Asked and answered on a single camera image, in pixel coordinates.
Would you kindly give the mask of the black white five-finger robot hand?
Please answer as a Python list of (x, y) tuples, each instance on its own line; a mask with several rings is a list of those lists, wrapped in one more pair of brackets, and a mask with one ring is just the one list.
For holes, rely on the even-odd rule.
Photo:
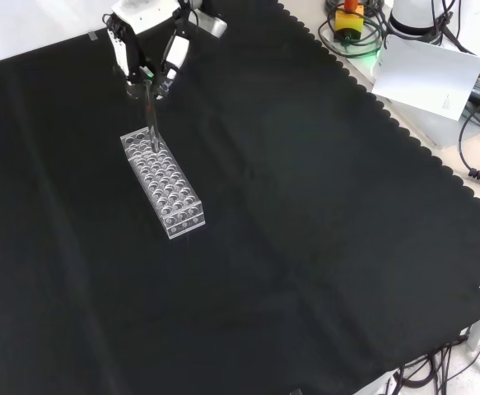
[[(127, 88), (132, 90), (148, 80), (158, 100), (168, 95), (189, 54), (189, 26), (193, 24), (216, 38), (227, 29), (212, 1), (118, 1), (103, 22)], [(156, 68), (145, 55), (139, 36), (167, 22), (174, 30)]]

